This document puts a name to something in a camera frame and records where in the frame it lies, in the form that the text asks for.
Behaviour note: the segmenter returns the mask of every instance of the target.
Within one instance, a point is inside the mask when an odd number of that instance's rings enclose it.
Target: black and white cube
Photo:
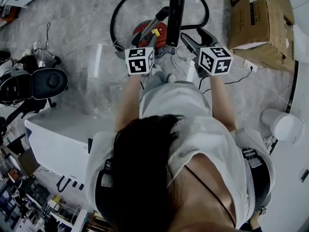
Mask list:
[[[153,47],[126,49],[125,55],[129,75],[148,74],[155,62]]]
[[[233,56],[226,47],[204,47],[200,50],[198,64],[210,75],[228,74]]]

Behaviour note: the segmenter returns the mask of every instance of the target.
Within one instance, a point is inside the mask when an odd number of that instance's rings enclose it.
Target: shoulder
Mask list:
[[[85,193],[88,201],[96,209],[95,192],[99,172],[104,168],[105,161],[112,156],[112,142],[115,132],[101,131],[94,138],[88,149],[89,159],[86,170]]]

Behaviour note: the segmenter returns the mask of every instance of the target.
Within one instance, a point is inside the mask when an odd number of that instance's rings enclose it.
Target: white cable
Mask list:
[[[178,56],[178,49],[180,49],[182,46],[180,46],[180,47],[178,47],[177,49],[176,49],[176,56],[181,60],[181,61],[183,61],[184,63],[186,63],[187,65],[189,65],[189,66],[191,66],[190,64],[188,64],[187,63],[187,61],[191,61],[191,57],[189,57],[189,58],[182,58],[182,57],[180,57],[180,56]]]
[[[173,59],[173,56],[174,56],[174,55],[170,56],[170,61],[171,61],[172,65],[173,65],[173,67],[174,67],[176,70],[178,70],[182,75],[187,76],[187,75],[185,74],[185,72],[183,71],[183,69],[182,69],[182,68],[176,63],[176,61]]]
[[[41,57],[42,57],[42,43],[40,41],[38,41],[40,44],[38,44],[38,51],[36,52],[37,54],[40,52],[40,57],[38,58],[38,55],[36,55],[37,57],[37,61],[40,61],[41,60]]]
[[[177,51],[177,52],[180,52],[181,54],[184,54],[184,55],[195,55],[194,53],[184,53],[184,52],[179,51],[179,49],[182,48],[182,47],[184,47],[184,46],[185,46],[185,45],[182,45],[182,46],[178,47],[178,48],[176,49],[176,51]]]
[[[118,35],[118,36],[116,36],[116,37],[122,37],[122,36],[128,36],[128,35],[132,35],[132,34]],[[108,39],[110,39],[110,37],[108,37],[108,38],[106,38],[106,39],[103,39],[103,40],[100,40],[100,41],[94,41],[94,42],[92,42],[92,43],[90,43],[90,44],[87,44],[87,45],[78,46],[77,48],[75,48],[74,50],[68,52],[67,54],[65,54],[65,55],[62,56],[61,58],[66,57],[67,55],[69,55],[70,53],[74,52],[74,51],[77,50],[78,48],[88,47],[88,46],[90,46],[90,45],[92,45],[92,44],[94,44],[94,43],[102,42],[102,41],[105,41],[105,40],[108,40]],[[120,46],[114,45],[114,44],[116,43],[116,41],[117,41],[117,40],[115,40],[115,42],[113,42],[112,45],[102,45],[102,46],[116,46],[116,47],[119,47],[120,49],[122,49]]]
[[[242,72],[245,72],[246,74],[249,74],[247,73],[246,71],[244,71],[242,68],[240,67],[237,67],[237,66],[234,66],[232,65],[233,68],[237,68],[237,69],[240,69]],[[255,80],[259,81],[264,87],[268,88],[271,92],[273,92],[275,95],[277,95],[282,101],[284,101],[286,104],[288,104],[289,106],[290,103],[288,103],[284,98],[282,98],[279,94],[277,94],[275,91],[273,91],[270,87],[268,87],[265,83],[263,83],[261,80],[257,79],[255,76],[253,75],[249,75],[250,77],[253,77]]]

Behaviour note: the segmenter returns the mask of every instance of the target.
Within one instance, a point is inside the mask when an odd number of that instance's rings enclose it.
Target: black cable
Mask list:
[[[199,82],[198,89],[201,89],[202,82],[203,82],[203,80],[204,80],[206,77],[207,77],[207,76],[204,76],[204,77],[201,79],[201,81]]]
[[[116,20],[116,16],[121,8],[121,6],[125,3],[126,0],[121,0],[120,3],[117,5],[116,9],[114,10],[114,13],[112,15],[111,18],[111,26],[110,26],[110,34],[111,34],[111,39],[112,42],[116,48],[117,51],[123,51],[123,47],[120,46],[117,43],[117,39],[115,37],[115,32],[114,32],[114,26],[115,26],[115,20]],[[209,20],[209,8],[207,6],[207,3],[205,2],[205,0],[200,0],[205,8],[205,17],[203,19],[203,22],[201,24],[196,24],[196,25],[186,25],[186,26],[181,26],[181,30],[187,30],[187,29],[196,29],[196,28],[202,28],[203,26],[205,26]]]
[[[200,183],[216,198],[216,200],[220,203],[220,205],[222,206],[222,208],[225,210],[225,212],[227,213],[227,215],[229,216],[229,218],[231,219],[234,228],[236,227],[236,223],[232,217],[232,215],[229,213],[229,211],[226,209],[226,207],[224,206],[224,204],[222,203],[222,201],[219,199],[219,197],[191,170],[189,169],[186,165],[185,165],[186,169],[189,170],[189,172],[200,181]]]
[[[238,81],[231,82],[231,83],[225,83],[225,84],[239,83],[241,80],[247,78],[247,77],[251,74],[251,72],[252,72],[252,69],[251,69],[251,71],[249,72],[249,74],[248,74],[247,76],[245,76],[245,77],[239,79]]]
[[[49,28],[50,28],[50,25],[51,25],[51,22],[48,22],[47,25],[46,25],[46,43],[45,43],[45,48],[38,48],[38,50],[46,50],[49,55],[51,55],[52,57],[54,57],[53,54],[51,54],[47,48],[47,44],[48,44],[48,31],[49,31]]]
[[[140,85],[141,85],[141,88],[144,90],[144,85],[143,83],[141,83],[141,81],[140,81]]]
[[[56,61],[56,59],[50,60],[50,61],[46,64],[45,68],[47,68],[47,66],[48,66],[51,62],[53,62],[53,61]]]
[[[19,61],[18,61],[18,65],[16,65],[15,67],[11,67],[10,69],[8,69],[5,73],[3,73],[2,76],[4,76],[6,73],[8,72],[12,72],[13,70],[16,70],[21,64],[24,64],[26,62],[27,58],[26,57],[22,57]]]

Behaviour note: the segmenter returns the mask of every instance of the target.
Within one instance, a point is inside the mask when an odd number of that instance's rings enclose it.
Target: gray floor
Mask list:
[[[35,41],[45,44],[46,24],[51,22],[48,47],[53,54],[65,56],[59,67],[68,73],[70,79],[69,90],[55,98],[58,105],[90,115],[113,118],[127,79],[125,63],[116,57],[113,42],[109,39],[111,16],[119,1],[35,0],[27,9],[21,10],[17,20],[0,31],[0,48],[9,49],[14,58],[21,59],[23,52],[30,49]],[[210,19],[205,28],[226,45],[230,16],[229,0],[206,2],[210,10]],[[168,4],[169,0],[128,0],[116,21],[116,33],[120,35],[120,42],[123,43],[127,39],[127,36],[121,35],[131,34],[138,23],[152,19]],[[203,16],[204,10],[198,0],[186,0],[183,25],[199,23]],[[198,39],[194,30],[187,33]],[[173,64],[170,56],[164,56],[156,62],[162,63],[161,66],[166,73],[172,72],[178,79],[185,80],[186,76],[183,73],[186,74],[188,70],[191,55],[185,47],[179,49],[179,55],[182,59],[174,55]],[[41,60],[49,62],[49,59],[50,56],[43,52]],[[241,59],[235,59],[234,64],[243,68]],[[224,79],[232,82],[245,75],[243,71],[232,68]],[[257,129],[263,137],[270,135],[269,129],[260,120],[261,112],[266,108],[285,110],[285,102],[273,91],[287,101],[292,80],[293,75],[290,73],[262,69],[239,83],[227,85],[238,116],[238,126]],[[198,85],[199,80],[195,79],[194,83]],[[205,79],[201,90],[208,88],[209,81]],[[206,97],[211,101],[210,92],[206,93]],[[7,116],[11,110],[12,108],[1,108],[2,116]],[[23,121],[17,119],[13,123],[13,129],[22,132]],[[37,176],[51,192],[56,193],[55,184],[59,176],[45,171],[40,171]],[[63,196],[68,202],[79,203],[91,209],[84,194],[78,190],[69,188]]]

